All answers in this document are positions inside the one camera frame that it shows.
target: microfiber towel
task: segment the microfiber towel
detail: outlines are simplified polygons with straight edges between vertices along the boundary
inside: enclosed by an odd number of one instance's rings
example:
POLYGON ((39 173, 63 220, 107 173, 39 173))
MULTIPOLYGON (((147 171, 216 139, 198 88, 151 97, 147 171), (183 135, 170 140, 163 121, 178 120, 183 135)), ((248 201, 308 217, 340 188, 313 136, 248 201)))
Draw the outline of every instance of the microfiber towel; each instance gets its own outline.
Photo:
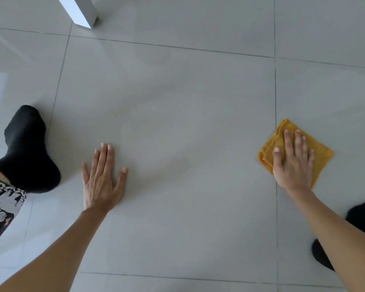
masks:
POLYGON ((313 139, 306 132, 298 128, 290 120, 284 119, 277 126, 274 134, 265 142, 257 155, 258 161, 265 167, 265 169, 273 175, 273 150, 278 147, 281 150, 282 161, 286 160, 285 148, 284 148, 284 130, 289 131, 292 143, 295 141, 295 131, 300 130, 301 135, 304 135, 307 139, 308 150, 313 149, 315 153, 315 163, 312 175, 311 189, 314 187, 320 172, 326 166, 327 162, 334 156, 334 152, 313 139))

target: forearm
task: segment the forearm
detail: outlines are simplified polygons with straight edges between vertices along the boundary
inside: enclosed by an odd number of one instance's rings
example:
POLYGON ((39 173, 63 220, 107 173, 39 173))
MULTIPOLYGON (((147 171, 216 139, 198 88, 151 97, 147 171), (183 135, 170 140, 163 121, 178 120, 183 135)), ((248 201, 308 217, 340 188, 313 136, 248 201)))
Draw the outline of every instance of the forearm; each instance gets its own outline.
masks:
POLYGON ((0 292, 69 292, 105 213, 88 209, 46 251, 0 286, 0 292))
POLYGON ((365 292, 365 233, 309 190, 291 192, 290 196, 306 217, 347 290, 365 292))

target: person's left arm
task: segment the person's left arm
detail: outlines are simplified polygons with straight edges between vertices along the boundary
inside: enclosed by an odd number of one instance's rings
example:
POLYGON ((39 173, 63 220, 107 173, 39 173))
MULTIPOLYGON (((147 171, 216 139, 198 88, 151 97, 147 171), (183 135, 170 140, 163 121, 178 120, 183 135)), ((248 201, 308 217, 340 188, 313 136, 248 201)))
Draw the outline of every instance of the person's left arm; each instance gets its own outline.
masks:
POLYGON ((0 292, 69 292, 86 249, 108 211, 121 200, 127 168, 112 186, 114 149, 95 150, 90 175, 83 164, 84 208, 73 225, 47 250, 0 285, 0 292))

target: person's left foot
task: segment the person's left foot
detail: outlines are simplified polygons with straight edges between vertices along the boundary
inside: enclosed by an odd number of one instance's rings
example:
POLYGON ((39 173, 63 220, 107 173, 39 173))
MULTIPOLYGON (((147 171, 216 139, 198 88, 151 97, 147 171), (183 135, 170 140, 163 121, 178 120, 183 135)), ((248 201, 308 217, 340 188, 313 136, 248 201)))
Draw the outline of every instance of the person's left foot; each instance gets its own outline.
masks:
MULTIPOLYGON (((362 203, 360 205, 351 208, 348 211, 345 220, 347 220, 353 226, 355 226, 356 228, 365 233, 365 203, 362 203)), ((318 239, 316 239, 313 242, 311 250, 312 250, 312 255, 314 256, 317 262, 335 271, 329 258, 327 257, 325 251, 323 250, 323 247, 319 243, 318 239)))
POLYGON ((46 125, 36 108, 23 105, 5 128, 7 154, 0 172, 13 186, 29 193, 44 193, 58 186, 61 174, 45 146, 46 125))

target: finger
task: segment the finger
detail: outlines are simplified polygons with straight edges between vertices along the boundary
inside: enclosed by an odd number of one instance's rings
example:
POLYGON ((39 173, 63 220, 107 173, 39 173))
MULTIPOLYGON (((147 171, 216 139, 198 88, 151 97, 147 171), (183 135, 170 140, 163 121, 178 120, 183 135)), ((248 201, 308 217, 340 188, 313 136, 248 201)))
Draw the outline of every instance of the finger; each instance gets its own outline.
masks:
POLYGON ((86 185, 89 181, 88 167, 86 163, 81 166, 81 175, 83 176, 83 184, 86 185))
POLYGON ((283 169, 281 160, 281 151, 278 147, 273 150, 273 170, 283 169))
POLYGON ((114 166, 115 151, 114 148, 109 144, 107 146, 107 159, 105 161, 104 173, 111 175, 112 167, 114 166))
POLYGON ((91 178, 96 174, 99 157, 100 157, 100 151, 98 149, 95 149, 94 155, 93 155, 93 160, 92 160, 92 167, 91 167, 91 175, 90 175, 91 178))
POLYGON ((295 156, 301 158, 303 156, 302 152, 302 136, 300 135, 300 130, 295 131, 295 156))
POLYGON ((289 136, 288 130, 284 130, 284 146, 287 158, 293 157, 293 144, 291 141, 291 137, 289 136))
POLYGON ((114 191, 118 195, 120 195, 120 197, 122 197, 124 192, 125 192, 127 174, 128 174, 128 168, 123 167, 122 170, 119 172, 119 176, 117 178, 117 183, 116 183, 116 186, 114 188, 114 191))
POLYGON ((99 162, 97 164, 96 175, 102 175, 104 171, 105 160, 107 158, 107 145, 102 143, 99 162))
POLYGON ((313 167, 314 166, 314 162, 315 162, 315 152, 312 149, 311 151, 309 151, 308 165, 310 165, 311 167, 313 167))
POLYGON ((302 153, 303 159, 308 160, 307 138, 304 135, 302 137, 302 153))

